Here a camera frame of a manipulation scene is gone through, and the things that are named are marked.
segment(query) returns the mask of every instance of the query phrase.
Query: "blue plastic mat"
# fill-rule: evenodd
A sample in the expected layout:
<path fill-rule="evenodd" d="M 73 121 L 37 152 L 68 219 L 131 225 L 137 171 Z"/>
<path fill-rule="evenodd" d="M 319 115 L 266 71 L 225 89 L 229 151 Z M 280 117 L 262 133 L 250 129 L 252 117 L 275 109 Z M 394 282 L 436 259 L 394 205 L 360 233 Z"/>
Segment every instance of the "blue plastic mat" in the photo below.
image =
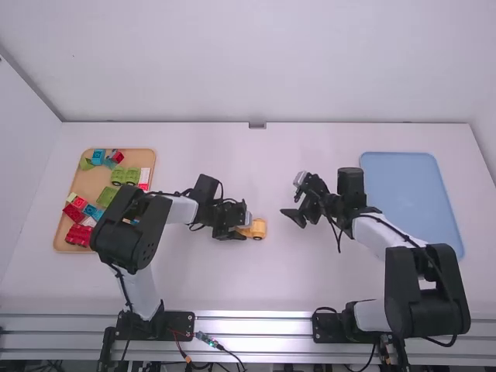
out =
<path fill-rule="evenodd" d="M 429 243 L 465 249 L 437 161 L 430 153 L 363 153 L 367 204 L 400 229 Z"/>

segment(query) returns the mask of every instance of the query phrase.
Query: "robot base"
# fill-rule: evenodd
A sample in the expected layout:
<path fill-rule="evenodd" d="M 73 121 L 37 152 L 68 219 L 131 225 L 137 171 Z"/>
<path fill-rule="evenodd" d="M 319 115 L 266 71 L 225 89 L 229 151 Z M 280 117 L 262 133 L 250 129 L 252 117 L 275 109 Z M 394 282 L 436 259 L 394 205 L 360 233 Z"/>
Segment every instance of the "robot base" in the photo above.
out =
<path fill-rule="evenodd" d="M 312 315 L 314 343 L 368 343 L 374 344 L 382 332 L 362 332 L 353 315 L 354 302 L 346 304 L 341 313 L 315 312 Z"/>
<path fill-rule="evenodd" d="M 158 311 L 150 322 L 144 322 L 138 315 L 120 312 L 115 326 L 115 339 L 191 341 L 195 330 L 194 312 Z"/>

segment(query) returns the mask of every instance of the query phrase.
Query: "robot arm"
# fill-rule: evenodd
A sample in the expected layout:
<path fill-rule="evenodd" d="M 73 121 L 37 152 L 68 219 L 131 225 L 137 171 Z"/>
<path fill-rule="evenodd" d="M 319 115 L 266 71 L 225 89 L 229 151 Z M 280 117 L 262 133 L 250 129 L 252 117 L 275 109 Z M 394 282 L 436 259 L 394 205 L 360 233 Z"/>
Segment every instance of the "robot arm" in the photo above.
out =
<path fill-rule="evenodd" d="M 249 226 L 251 213 L 244 200 L 223 201 L 223 195 L 215 199 L 219 184 L 215 178 L 201 174 L 195 187 L 183 194 L 145 194 L 123 185 L 94 228 L 90 247 L 112 268 L 126 306 L 144 322 L 163 309 L 150 263 L 165 225 L 199 223 L 212 227 L 213 238 L 246 239 L 236 227 Z"/>
<path fill-rule="evenodd" d="M 392 332 L 399 339 L 468 332 L 470 313 L 454 250 L 409 236 L 379 209 L 367 206 L 360 168 L 338 170 L 337 194 L 317 174 L 305 171 L 293 184 L 294 201 L 305 198 L 299 209 L 281 209 L 284 215 L 302 228 L 324 215 L 385 260 L 384 298 L 346 304 L 337 332 L 344 330 L 350 340 L 370 332 Z M 419 279 L 436 287 L 422 290 Z"/>

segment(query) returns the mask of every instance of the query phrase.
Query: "white wall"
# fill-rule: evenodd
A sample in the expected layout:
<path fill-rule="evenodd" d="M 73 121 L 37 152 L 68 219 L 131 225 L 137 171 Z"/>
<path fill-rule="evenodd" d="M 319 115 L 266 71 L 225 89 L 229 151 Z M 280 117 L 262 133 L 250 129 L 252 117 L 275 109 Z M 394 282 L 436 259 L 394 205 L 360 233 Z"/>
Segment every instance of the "white wall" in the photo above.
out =
<path fill-rule="evenodd" d="M 0 56 L 0 281 L 31 206 L 60 120 Z"/>
<path fill-rule="evenodd" d="M 0 43 L 67 120 L 472 122 L 496 176 L 492 0 L 3 1 Z"/>

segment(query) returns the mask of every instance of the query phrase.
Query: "metal rail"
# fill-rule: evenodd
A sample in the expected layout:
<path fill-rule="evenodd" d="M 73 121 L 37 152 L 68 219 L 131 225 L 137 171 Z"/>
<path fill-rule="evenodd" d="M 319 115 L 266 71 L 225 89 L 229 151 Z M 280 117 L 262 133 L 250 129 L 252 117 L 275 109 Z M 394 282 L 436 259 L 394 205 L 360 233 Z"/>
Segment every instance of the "metal rail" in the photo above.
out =
<path fill-rule="evenodd" d="M 318 345 L 310 312 L 196 312 L 195 330 L 214 336 L 246 363 L 365 363 L 370 345 Z M 0 359 L 97 360 L 109 314 L 0 313 Z M 124 341 L 114 345 L 120 358 Z M 198 362 L 232 362 L 231 356 L 194 340 L 184 350 Z M 496 366 L 496 320 L 473 319 L 470 331 L 451 348 L 421 339 L 406 342 L 412 364 Z M 126 359 L 180 361 L 174 343 L 131 342 Z M 378 357 L 372 363 L 380 363 Z"/>

